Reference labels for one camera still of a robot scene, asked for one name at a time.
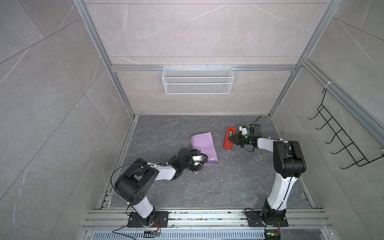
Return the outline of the pink wrapping paper sheet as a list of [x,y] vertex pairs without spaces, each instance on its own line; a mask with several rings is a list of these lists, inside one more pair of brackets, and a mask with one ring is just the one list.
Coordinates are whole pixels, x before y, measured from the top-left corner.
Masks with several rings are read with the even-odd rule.
[[218,157],[211,132],[192,136],[191,147],[208,156],[209,160],[206,163],[207,166],[214,166],[218,163]]

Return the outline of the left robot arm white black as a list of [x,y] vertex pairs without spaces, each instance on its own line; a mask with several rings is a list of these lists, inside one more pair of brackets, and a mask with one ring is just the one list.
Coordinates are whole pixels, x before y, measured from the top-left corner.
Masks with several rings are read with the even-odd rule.
[[199,150],[180,149],[167,163],[153,164],[138,158],[113,183],[114,191],[124,198],[147,222],[153,221],[155,208],[147,193],[156,181],[173,181],[184,170],[200,171],[209,161],[209,156]]

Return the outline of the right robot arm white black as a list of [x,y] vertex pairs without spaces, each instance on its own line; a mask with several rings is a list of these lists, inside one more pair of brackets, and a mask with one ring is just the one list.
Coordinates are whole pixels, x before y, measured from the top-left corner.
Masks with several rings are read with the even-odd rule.
[[273,167],[276,173],[273,189],[265,200],[261,211],[245,209],[249,227],[287,227],[287,202],[297,179],[307,169],[306,162],[297,141],[265,138],[261,126],[240,126],[238,130],[228,128],[226,143],[244,148],[250,145],[253,149],[266,150],[273,153]]

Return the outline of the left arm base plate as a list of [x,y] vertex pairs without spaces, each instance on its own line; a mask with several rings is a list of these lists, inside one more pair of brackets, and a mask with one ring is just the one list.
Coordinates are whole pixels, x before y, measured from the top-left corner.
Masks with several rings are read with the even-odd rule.
[[151,227],[166,228],[169,221],[169,212],[152,212],[147,218],[141,217],[137,212],[130,212],[128,228]]

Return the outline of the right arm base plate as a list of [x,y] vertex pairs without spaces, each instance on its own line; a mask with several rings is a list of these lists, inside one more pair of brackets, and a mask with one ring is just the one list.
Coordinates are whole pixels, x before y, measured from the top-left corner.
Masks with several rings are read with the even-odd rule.
[[288,227],[286,212],[245,211],[245,215],[249,227]]

